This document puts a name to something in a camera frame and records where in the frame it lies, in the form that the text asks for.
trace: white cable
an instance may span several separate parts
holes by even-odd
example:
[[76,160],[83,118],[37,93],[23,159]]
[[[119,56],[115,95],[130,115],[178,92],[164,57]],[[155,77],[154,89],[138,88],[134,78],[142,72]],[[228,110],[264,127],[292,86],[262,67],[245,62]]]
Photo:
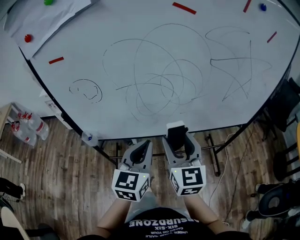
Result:
[[[234,135],[234,134],[235,134],[235,133],[230,133],[230,134],[226,137],[226,140],[225,140],[224,143],[227,142],[227,139],[228,139],[229,136]],[[227,154],[227,149],[226,149],[226,147],[225,147],[225,152],[226,152],[226,162],[225,162],[224,172],[223,172],[221,178],[219,179],[219,182],[217,183],[217,186],[216,186],[215,190],[212,192],[212,195],[210,196],[210,201],[211,201],[211,198],[212,198],[212,196],[214,195],[216,189],[218,188],[221,179],[223,178],[223,176],[224,176],[224,174],[225,174],[225,170],[226,170],[226,166],[227,166],[227,161],[228,161],[228,154]]]

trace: white paper sheet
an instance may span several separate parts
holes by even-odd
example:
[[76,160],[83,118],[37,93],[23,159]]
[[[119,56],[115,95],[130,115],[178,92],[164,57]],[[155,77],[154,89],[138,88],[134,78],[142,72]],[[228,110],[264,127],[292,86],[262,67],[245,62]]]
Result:
[[[27,59],[76,13],[97,0],[54,0],[49,6],[43,0],[18,0],[7,16],[4,30],[12,37]],[[32,41],[26,43],[26,34]]]

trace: black t-shirt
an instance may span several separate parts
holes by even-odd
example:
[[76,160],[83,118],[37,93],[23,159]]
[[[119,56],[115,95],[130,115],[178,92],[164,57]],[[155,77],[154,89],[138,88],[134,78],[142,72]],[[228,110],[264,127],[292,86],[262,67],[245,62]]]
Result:
[[[250,240],[244,232],[222,232],[215,235],[198,220],[186,218],[169,208],[155,208],[145,211],[121,228],[114,231],[108,239],[201,239],[201,240]],[[96,235],[88,235],[80,240],[102,240]]]

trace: red bottle label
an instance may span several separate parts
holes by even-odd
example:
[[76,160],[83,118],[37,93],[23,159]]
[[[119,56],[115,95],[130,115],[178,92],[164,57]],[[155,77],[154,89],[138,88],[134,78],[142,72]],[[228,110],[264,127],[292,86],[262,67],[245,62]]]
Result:
[[40,124],[40,125],[39,125],[39,127],[37,128],[37,132],[41,131],[41,130],[42,130],[42,128],[43,128],[43,126],[44,126],[44,123],[43,123],[43,122],[41,122],[41,124]]

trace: plastic water bottle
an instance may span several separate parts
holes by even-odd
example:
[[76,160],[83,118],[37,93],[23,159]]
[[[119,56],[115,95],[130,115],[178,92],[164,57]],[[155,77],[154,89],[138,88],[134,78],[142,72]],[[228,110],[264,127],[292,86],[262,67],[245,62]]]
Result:
[[26,124],[19,121],[11,125],[14,135],[22,140],[24,143],[27,143],[34,147],[37,142],[37,135],[31,129],[27,128]]
[[98,145],[98,138],[91,133],[82,132],[81,139],[91,147]]
[[49,127],[48,125],[41,120],[39,116],[34,114],[33,112],[25,112],[25,113],[19,113],[18,117],[26,123],[30,129],[35,131],[37,135],[41,137],[42,140],[46,140],[49,135]]

